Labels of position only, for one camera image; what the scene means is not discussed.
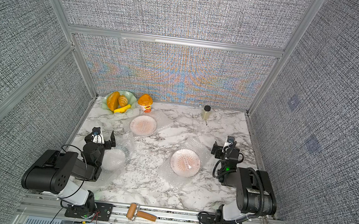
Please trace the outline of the orange sunburst dinner plate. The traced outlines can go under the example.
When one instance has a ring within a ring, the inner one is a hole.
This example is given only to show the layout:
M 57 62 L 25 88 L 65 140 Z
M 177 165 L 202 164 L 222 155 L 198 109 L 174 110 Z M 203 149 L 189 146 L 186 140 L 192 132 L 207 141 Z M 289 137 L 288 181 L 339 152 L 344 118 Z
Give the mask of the orange sunburst dinner plate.
M 170 167 L 176 175 L 190 178 L 199 172 L 201 159 L 196 152 L 189 149 L 181 149 L 171 156 Z

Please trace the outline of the plate bubble wrap sheet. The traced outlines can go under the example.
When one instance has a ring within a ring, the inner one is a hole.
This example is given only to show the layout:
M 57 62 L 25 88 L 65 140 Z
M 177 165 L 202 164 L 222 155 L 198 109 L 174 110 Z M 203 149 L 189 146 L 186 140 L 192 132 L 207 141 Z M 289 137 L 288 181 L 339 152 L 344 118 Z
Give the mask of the plate bubble wrap sheet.
M 124 125 L 124 128 L 126 129 L 126 131 L 133 134 L 132 131 L 130 130 L 130 123 L 134 118 L 136 118 L 137 116 L 141 116 L 141 115 L 146 115 L 146 116 L 153 117 L 157 122 L 156 131 L 153 134 L 149 135 L 149 136 L 157 135 L 160 132 L 170 128 L 173 125 L 173 121 L 169 117 L 167 117 L 167 115 L 163 111 L 154 110 L 154 111 L 151 111 L 150 113 L 145 113 L 145 112 L 142 112 L 140 110 L 138 115 L 126 120 L 125 125 Z M 137 138 L 149 137 L 149 136 L 136 136 L 135 134 L 133 134 L 133 137 L 136 138 L 136 139 Z

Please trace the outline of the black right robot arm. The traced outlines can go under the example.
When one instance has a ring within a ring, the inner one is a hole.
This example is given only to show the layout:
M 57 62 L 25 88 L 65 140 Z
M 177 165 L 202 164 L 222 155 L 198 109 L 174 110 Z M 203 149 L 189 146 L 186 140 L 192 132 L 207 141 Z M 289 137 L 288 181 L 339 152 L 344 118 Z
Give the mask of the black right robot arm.
M 244 155 L 236 147 L 236 141 L 223 146 L 214 143 L 211 154 L 218 160 L 212 172 L 213 178 L 226 187 L 236 189 L 236 198 L 230 204 L 208 215 L 214 224 L 227 221 L 238 222 L 275 215 L 277 202 L 272 183 L 266 171 L 239 167 Z

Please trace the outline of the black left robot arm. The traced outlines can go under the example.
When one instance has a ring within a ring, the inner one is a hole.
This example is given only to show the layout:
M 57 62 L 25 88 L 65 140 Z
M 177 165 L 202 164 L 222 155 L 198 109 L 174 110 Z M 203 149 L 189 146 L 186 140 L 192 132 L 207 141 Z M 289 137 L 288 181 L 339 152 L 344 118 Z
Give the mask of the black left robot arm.
M 56 194 L 66 217 L 107 222 L 113 205 L 96 202 L 92 191 L 70 180 L 75 177 L 85 183 L 99 179 L 105 151 L 116 146 L 114 133 L 104 140 L 101 132 L 100 127 L 93 128 L 78 152 L 46 150 L 23 175 L 22 187 Z

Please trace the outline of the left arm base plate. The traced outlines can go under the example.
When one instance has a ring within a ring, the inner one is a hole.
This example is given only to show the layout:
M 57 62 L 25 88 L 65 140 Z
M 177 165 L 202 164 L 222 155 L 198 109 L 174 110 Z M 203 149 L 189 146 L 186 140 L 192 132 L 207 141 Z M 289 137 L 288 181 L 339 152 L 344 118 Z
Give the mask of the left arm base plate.
M 108 203 L 95 202 L 93 206 L 87 203 L 83 206 L 69 205 L 64 213 L 68 218 L 79 218 L 87 221 L 97 220 L 107 222 L 112 214 L 114 205 Z

